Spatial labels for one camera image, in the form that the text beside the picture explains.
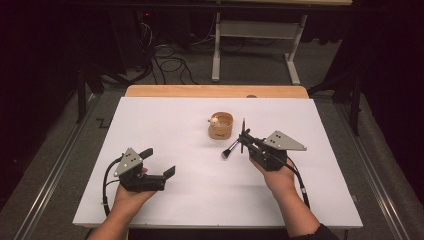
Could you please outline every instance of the metal stand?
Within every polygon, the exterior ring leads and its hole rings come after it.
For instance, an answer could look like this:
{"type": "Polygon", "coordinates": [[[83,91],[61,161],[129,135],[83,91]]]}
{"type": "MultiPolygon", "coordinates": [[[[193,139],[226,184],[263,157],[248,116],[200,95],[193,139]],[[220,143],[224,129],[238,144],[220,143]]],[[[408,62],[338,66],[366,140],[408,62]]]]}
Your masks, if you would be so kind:
{"type": "Polygon", "coordinates": [[[293,59],[302,37],[307,15],[302,15],[299,23],[275,23],[275,22],[254,22],[254,21],[221,21],[221,14],[216,13],[215,23],[215,51],[212,63],[212,82],[219,82],[221,69],[221,36],[227,37],[254,37],[268,39],[292,39],[293,44],[290,53],[284,54],[284,59],[289,70],[290,79],[293,85],[300,85],[299,76],[293,59]]]}

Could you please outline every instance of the wire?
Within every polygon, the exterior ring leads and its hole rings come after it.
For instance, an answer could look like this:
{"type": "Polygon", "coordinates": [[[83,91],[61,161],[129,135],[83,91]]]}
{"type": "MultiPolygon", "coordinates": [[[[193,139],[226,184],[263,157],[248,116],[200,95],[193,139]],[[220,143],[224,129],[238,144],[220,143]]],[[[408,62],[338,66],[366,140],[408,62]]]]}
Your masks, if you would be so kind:
{"type": "Polygon", "coordinates": [[[90,235],[91,235],[91,233],[94,231],[94,228],[90,228],[88,231],[87,231],[87,234],[85,235],[85,237],[84,237],[84,240],[87,240],[89,237],[90,237],[90,235]]]}
{"type": "Polygon", "coordinates": [[[107,202],[107,195],[106,195],[106,186],[108,185],[107,184],[107,177],[108,177],[108,175],[109,175],[109,171],[110,171],[110,169],[113,167],[113,165],[115,165],[115,164],[117,164],[118,162],[120,162],[121,161],[121,159],[122,159],[122,157],[121,158],[118,158],[118,159],[116,159],[116,160],[114,160],[108,167],[107,167],[107,169],[106,169],[106,172],[105,172],[105,177],[104,177],[104,179],[103,179],[103,208],[104,208],[104,210],[105,210],[105,214],[106,214],[106,216],[108,216],[109,215],[109,213],[110,213],[110,208],[109,208],[109,204],[108,204],[108,202],[107,202]]]}
{"type": "Polygon", "coordinates": [[[113,180],[113,181],[108,182],[108,183],[106,184],[106,187],[107,187],[109,184],[114,183],[114,182],[119,182],[119,180],[113,180]]]}
{"type": "Polygon", "coordinates": [[[189,74],[190,81],[196,85],[199,85],[199,83],[194,81],[193,75],[191,74],[191,71],[188,68],[187,62],[183,58],[174,57],[174,55],[175,55],[175,49],[171,45],[161,45],[156,47],[155,55],[153,59],[155,60],[156,66],[158,67],[158,69],[160,70],[162,74],[164,84],[165,85],[167,84],[165,73],[176,72],[181,69],[180,76],[179,76],[181,84],[186,85],[186,83],[183,81],[183,74],[185,71],[187,71],[189,74]],[[171,52],[167,55],[158,56],[157,53],[163,49],[170,49],[171,52]],[[173,66],[172,68],[166,68],[165,65],[168,65],[169,63],[177,63],[177,66],[173,66]]]}
{"type": "Polygon", "coordinates": [[[139,81],[141,79],[144,79],[153,70],[153,64],[151,62],[149,62],[143,73],[141,73],[140,75],[138,75],[137,77],[135,77],[133,79],[126,79],[126,78],[120,76],[119,74],[113,73],[113,72],[109,71],[108,69],[103,68],[103,67],[101,67],[99,65],[92,64],[92,66],[94,66],[95,68],[97,68],[100,71],[104,72],[106,75],[108,75],[109,77],[111,77],[113,80],[118,81],[118,82],[111,82],[111,81],[108,81],[108,80],[102,78],[102,82],[107,83],[107,84],[110,84],[110,85],[121,85],[121,84],[124,84],[125,86],[131,86],[135,82],[137,82],[137,81],[139,81]]]}
{"type": "Polygon", "coordinates": [[[140,25],[142,25],[143,27],[144,27],[144,35],[143,35],[143,38],[142,39],[140,39],[140,43],[143,45],[143,40],[145,39],[145,37],[146,37],[146,33],[147,33],[147,30],[149,31],[149,44],[147,44],[147,47],[150,47],[150,45],[152,44],[152,39],[153,39],[153,32],[152,32],[152,29],[150,28],[150,26],[149,25],[147,25],[147,24],[145,24],[145,23],[140,23],[140,25]]]}
{"type": "Polygon", "coordinates": [[[228,43],[229,45],[241,44],[241,46],[239,46],[235,50],[226,50],[221,45],[221,51],[229,52],[229,53],[238,52],[238,51],[242,50],[244,47],[249,47],[249,46],[267,47],[267,46],[276,45],[276,44],[280,43],[281,41],[283,41],[283,39],[272,39],[268,43],[261,43],[265,40],[264,39],[258,39],[258,38],[240,38],[240,37],[223,37],[222,40],[225,41],[226,43],[228,43]]]}
{"type": "Polygon", "coordinates": [[[212,24],[211,24],[211,27],[209,28],[209,32],[206,35],[206,37],[203,38],[203,40],[200,40],[199,42],[192,43],[190,45],[195,46],[195,45],[199,45],[199,44],[202,44],[202,43],[205,43],[205,42],[209,42],[212,39],[215,39],[215,37],[211,37],[213,26],[215,25],[215,21],[216,21],[216,14],[213,15],[212,24]]]}
{"type": "Polygon", "coordinates": [[[159,85],[158,79],[156,78],[155,71],[153,71],[153,70],[152,70],[152,76],[153,76],[153,79],[155,80],[156,85],[159,85]]]}
{"type": "Polygon", "coordinates": [[[297,177],[297,180],[299,181],[299,187],[300,187],[300,191],[302,192],[302,197],[303,197],[303,202],[305,203],[305,205],[310,209],[311,206],[309,205],[309,198],[308,198],[308,193],[306,192],[306,188],[305,188],[305,184],[303,184],[303,180],[302,177],[300,176],[300,172],[296,167],[296,164],[294,164],[293,160],[287,156],[287,158],[293,163],[293,166],[290,166],[289,164],[287,164],[287,162],[283,161],[282,159],[276,157],[275,155],[273,155],[273,157],[275,159],[277,159],[279,162],[281,162],[284,166],[286,166],[288,169],[290,169],[297,177]]]}

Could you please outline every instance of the black sleeve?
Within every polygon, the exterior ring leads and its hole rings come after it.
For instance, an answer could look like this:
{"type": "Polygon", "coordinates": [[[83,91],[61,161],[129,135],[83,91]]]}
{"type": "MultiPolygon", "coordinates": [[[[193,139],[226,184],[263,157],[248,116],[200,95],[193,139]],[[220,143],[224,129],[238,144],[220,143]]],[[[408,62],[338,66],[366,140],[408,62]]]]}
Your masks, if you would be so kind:
{"type": "Polygon", "coordinates": [[[339,238],[334,235],[324,224],[321,224],[314,234],[291,238],[293,240],[338,240],[339,238]]]}

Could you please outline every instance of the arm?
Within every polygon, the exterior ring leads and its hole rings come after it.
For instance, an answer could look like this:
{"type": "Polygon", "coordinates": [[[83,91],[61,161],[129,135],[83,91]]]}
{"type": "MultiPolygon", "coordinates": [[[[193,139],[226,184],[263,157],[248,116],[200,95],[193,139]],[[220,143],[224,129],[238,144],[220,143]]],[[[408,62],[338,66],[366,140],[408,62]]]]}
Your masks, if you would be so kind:
{"type": "Polygon", "coordinates": [[[287,167],[267,172],[258,163],[253,165],[264,175],[265,183],[276,199],[291,238],[314,234],[320,222],[296,192],[294,173],[287,167]]]}
{"type": "Polygon", "coordinates": [[[156,192],[128,192],[121,185],[116,190],[113,207],[106,220],[89,237],[89,240],[125,239],[128,225],[144,203],[156,192]]]}

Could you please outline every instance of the white tabletop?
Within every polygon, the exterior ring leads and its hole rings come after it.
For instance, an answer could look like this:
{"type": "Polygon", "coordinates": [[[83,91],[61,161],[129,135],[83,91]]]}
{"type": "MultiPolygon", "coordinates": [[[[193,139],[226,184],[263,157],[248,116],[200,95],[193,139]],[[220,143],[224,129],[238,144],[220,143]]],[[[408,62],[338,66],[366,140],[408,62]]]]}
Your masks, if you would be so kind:
{"type": "MultiPolygon", "coordinates": [[[[73,223],[93,227],[104,221],[100,204],[104,173],[132,147],[136,152],[153,148],[153,155],[144,161],[149,174],[161,175],[174,165],[176,173],[168,179],[165,191],[143,206],[131,227],[284,226],[246,148],[244,154],[238,146],[227,160],[221,158],[221,152],[238,137],[243,118],[254,137],[266,138],[280,130],[307,147],[307,151],[288,154],[299,168],[311,209],[322,223],[341,228],[362,226],[313,100],[287,98],[123,97],[73,223]],[[215,112],[233,115],[230,139],[208,136],[208,119],[215,112]]],[[[114,170],[109,180],[115,179],[114,170]]],[[[111,207],[116,184],[108,186],[111,207]]]]}

